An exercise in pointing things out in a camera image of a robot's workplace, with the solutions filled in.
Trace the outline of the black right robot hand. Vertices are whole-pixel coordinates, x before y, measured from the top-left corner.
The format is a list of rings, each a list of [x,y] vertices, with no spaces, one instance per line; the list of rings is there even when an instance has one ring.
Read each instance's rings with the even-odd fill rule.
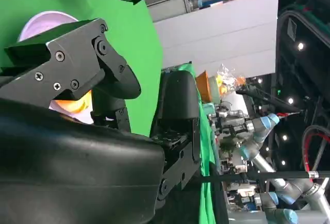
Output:
[[[148,136],[126,100],[141,86],[103,19],[62,24],[6,48],[1,73],[1,223],[175,223],[199,170],[194,77],[162,71]]]

